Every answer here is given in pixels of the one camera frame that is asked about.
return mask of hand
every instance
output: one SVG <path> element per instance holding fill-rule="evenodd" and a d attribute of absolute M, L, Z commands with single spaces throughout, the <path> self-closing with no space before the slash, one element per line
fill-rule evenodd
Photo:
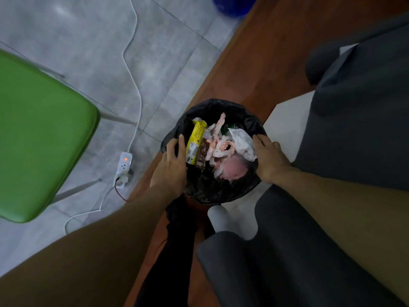
<path fill-rule="evenodd" d="M 256 173 L 263 182 L 273 184 L 281 174 L 299 171 L 291 165 L 278 142 L 271 142 L 264 135 L 254 135 L 253 143 L 258 157 Z"/>
<path fill-rule="evenodd" d="M 172 200 L 179 197 L 186 187 L 186 146 L 184 138 L 179 136 L 179 153 L 175 156 L 177 139 L 171 139 L 166 145 L 166 152 L 153 172 L 151 186 L 157 185 L 163 191 L 169 192 Z"/>

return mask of blue plastic object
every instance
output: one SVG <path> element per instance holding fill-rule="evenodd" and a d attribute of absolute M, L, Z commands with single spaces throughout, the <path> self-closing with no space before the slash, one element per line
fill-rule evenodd
<path fill-rule="evenodd" d="M 246 15 L 253 7 L 256 0 L 213 0 L 216 8 L 230 17 L 241 17 Z"/>

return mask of black pants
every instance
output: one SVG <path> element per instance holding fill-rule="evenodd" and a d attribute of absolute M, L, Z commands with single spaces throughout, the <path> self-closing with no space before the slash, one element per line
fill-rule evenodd
<path fill-rule="evenodd" d="M 167 208 L 168 240 L 146 276 L 135 307 L 187 306 L 197 225 L 183 195 Z"/>

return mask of power outlet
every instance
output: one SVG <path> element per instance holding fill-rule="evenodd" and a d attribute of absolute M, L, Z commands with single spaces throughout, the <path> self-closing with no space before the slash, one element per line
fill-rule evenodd
<path fill-rule="evenodd" d="M 128 152 L 122 152 L 120 156 L 120 162 L 118 163 L 117 173 L 113 181 L 113 186 L 120 175 L 127 175 L 130 170 L 130 164 L 132 162 L 132 154 Z M 122 183 L 117 186 L 118 189 L 124 188 L 125 183 Z"/>

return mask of brown wrapper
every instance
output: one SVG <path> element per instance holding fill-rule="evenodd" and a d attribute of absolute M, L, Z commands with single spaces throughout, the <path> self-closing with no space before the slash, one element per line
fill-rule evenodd
<path fill-rule="evenodd" d="M 206 142 L 206 139 L 202 139 L 202 142 L 200 143 L 199 146 L 199 151 L 197 152 L 196 156 L 196 167 L 199 168 L 201 171 L 203 171 L 206 167 L 206 154 L 209 149 L 209 143 Z"/>

